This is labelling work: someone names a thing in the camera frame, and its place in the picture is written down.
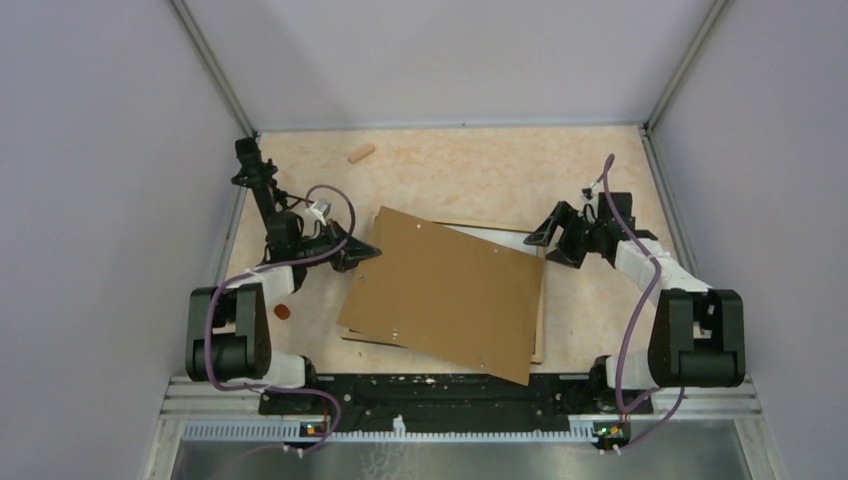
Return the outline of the landscape photo print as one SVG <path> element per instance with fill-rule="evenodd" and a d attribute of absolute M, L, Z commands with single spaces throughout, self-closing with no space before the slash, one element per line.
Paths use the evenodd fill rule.
<path fill-rule="evenodd" d="M 524 244 L 524 239 L 528 235 L 527 232 L 473 227 L 467 225 L 448 225 L 448 228 L 494 243 L 505 248 L 511 248 L 513 250 L 521 251 L 530 255 L 538 254 L 537 247 Z"/>

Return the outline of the brown cardboard backing board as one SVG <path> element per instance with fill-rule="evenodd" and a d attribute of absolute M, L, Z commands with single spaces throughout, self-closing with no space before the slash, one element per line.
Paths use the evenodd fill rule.
<path fill-rule="evenodd" d="M 544 260 L 386 206 L 337 323 L 528 385 Z"/>

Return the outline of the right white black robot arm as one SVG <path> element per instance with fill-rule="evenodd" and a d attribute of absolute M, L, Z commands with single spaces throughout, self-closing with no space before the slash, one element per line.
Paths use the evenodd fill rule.
<path fill-rule="evenodd" d="M 640 290 L 639 309 L 654 307 L 644 350 L 631 349 L 633 330 L 627 328 L 618 353 L 599 358 L 604 374 L 586 385 L 589 404 L 612 412 L 627 390 L 741 385 L 746 375 L 741 296 L 688 272 L 651 231 L 637 228 L 632 203 L 625 192 L 586 199 L 580 209 L 560 201 L 524 240 L 548 248 L 548 261 L 574 269 L 588 255 L 599 255 Z"/>

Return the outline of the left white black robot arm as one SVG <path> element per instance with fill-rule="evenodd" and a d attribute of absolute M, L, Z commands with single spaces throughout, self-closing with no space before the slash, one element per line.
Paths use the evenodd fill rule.
<path fill-rule="evenodd" d="M 306 359 L 275 353 L 269 318 L 303 286 L 308 269 L 329 264 L 346 273 L 382 251 L 357 239 L 332 219 L 318 218 L 317 233 L 304 233 L 305 222 L 292 211 L 268 217 L 262 263 L 218 286 L 193 290 L 189 298 L 185 370 L 195 382 L 246 381 L 265 386 L 272 372 L 295 376 L 279 384 L 283 401 L 297 413 L 319 404 L 320 386 L 305 376 Z"/>

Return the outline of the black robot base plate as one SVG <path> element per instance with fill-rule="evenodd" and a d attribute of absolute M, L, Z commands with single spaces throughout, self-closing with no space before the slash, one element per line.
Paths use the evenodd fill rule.
<path fill-rule="evenodd" d="M 266 393 L 266 416 L 315 415 L 342 410 L 339 433 L 385 432 L 396 418 L 412 433 L 565 432 L 571 417 L 616 416 L 615 394 L 595 374 L 536 373 L 526 386 L 485 374 L 322 374 L 314 395 Z"/>

